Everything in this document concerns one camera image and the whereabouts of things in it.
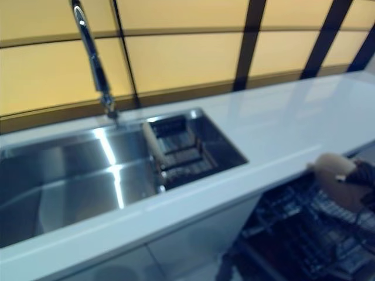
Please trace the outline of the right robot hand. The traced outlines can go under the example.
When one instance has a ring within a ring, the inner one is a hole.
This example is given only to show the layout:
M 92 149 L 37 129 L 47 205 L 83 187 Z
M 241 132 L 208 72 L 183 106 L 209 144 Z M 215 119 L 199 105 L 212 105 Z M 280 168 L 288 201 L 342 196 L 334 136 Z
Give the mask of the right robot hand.
M 374 164 L 358 159 L 354 164 L 355 168 L 352 172 L 347 175 L 337 175 L 335 178 L 340 183 L 369 188 L 370 192 L 361 198 L 361 202 L 367 208 L 374 208 Z

